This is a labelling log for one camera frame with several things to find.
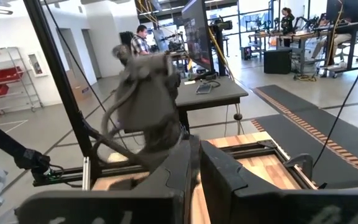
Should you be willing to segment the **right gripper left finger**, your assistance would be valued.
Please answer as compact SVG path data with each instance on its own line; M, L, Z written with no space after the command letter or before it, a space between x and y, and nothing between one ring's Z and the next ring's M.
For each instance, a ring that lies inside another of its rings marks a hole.
M35 194L19 207L18 222L188 223L199 151L199 137L190 136L131 190L55 190Z

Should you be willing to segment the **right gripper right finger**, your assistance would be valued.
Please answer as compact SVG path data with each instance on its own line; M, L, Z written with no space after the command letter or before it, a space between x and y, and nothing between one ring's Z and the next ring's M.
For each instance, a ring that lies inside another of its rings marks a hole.
M208 141L200 158L211 223L358 224L358 190L281 190Z

